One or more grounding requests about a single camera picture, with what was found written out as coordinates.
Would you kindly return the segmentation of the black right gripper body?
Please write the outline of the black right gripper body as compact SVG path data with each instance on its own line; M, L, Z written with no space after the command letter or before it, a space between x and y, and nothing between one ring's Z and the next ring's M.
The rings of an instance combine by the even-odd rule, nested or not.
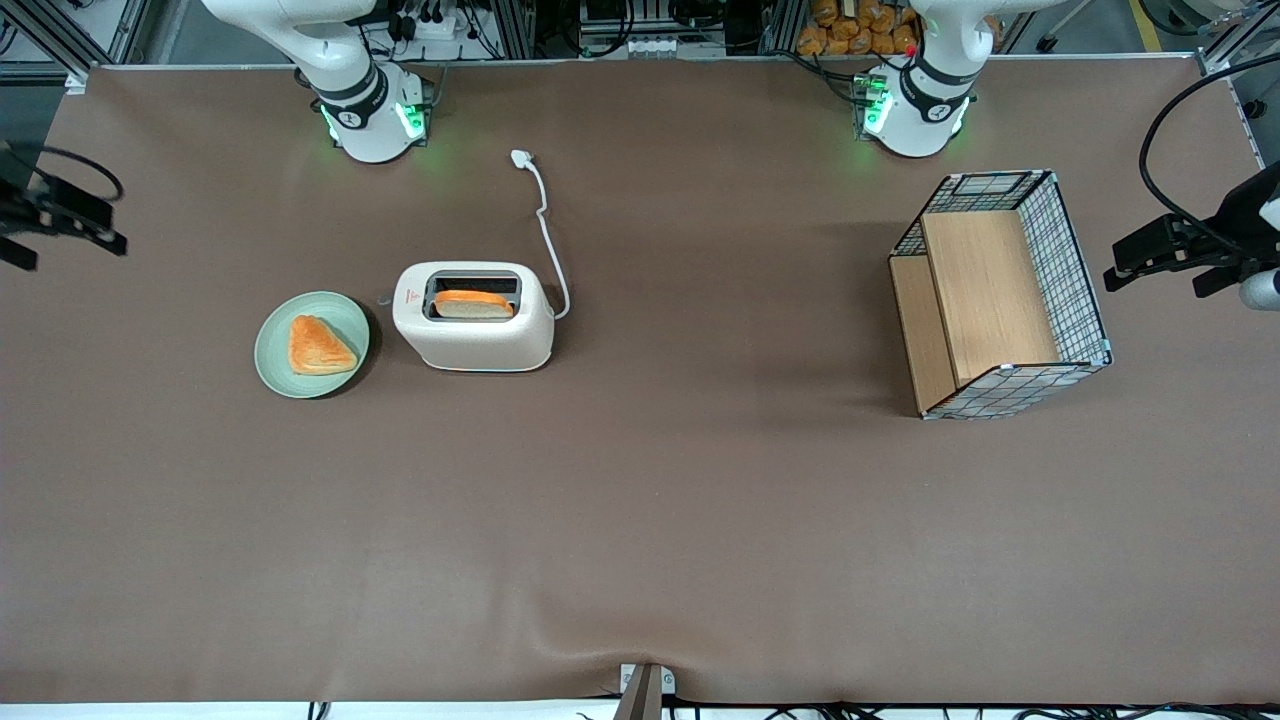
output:
M9 152L1 158L1 234L46 234L37 201L47 183L26 163Z

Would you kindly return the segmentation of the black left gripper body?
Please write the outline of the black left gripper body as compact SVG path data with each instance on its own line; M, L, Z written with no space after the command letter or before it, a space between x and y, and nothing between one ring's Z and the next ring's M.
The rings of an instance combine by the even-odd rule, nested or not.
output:
M1213 231L1240 258L1277 268L1279 165L1267 165L1226 192L1213 214Z

